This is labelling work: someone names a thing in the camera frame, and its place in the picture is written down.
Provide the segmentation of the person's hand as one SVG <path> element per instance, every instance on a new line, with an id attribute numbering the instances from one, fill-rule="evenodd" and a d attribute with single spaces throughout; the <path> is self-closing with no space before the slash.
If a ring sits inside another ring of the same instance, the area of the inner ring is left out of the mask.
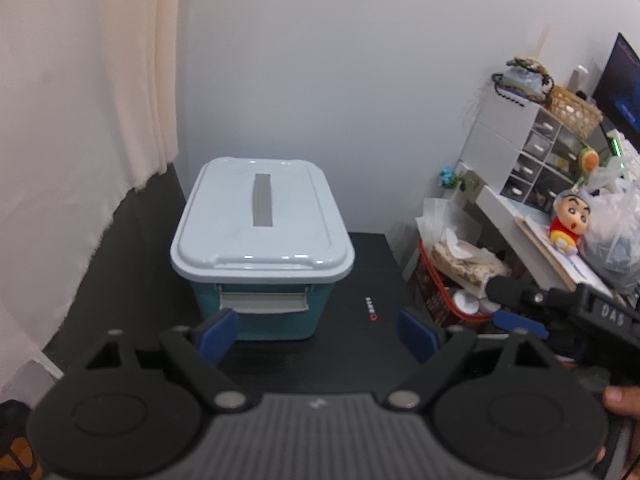
<path id="1" fill-rule="evenodd" d="M 639 478 L 639 418 L 640 388 L 638 386 L 608 386 L 602 393 L 602 404 L 610 412 L 634 420 L 623 479 Z"/>

